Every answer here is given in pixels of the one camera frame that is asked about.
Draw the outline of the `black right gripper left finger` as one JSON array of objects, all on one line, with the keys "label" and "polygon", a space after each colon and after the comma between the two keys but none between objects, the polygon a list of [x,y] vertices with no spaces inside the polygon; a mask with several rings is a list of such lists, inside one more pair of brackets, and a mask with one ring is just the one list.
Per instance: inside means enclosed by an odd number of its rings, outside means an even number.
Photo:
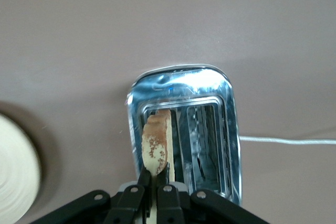
[{"label": "black right gripper left finger", "polygon": [[149,211],[151,174],[142,167],[135,182],[120,186],[114,196],[91,191],[33,221],[33,223],[145,223]]}]

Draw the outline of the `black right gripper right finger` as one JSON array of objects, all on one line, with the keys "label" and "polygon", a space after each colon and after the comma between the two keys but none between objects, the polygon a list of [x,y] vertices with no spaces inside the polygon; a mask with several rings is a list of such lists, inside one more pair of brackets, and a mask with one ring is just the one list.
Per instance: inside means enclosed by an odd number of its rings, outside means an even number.
[{"label": "black right gripper right finger", "polygon": [[267,223],[241,206],[208,190],[192,194],[169,180],[170,165],[157,176],[157,223]]}]

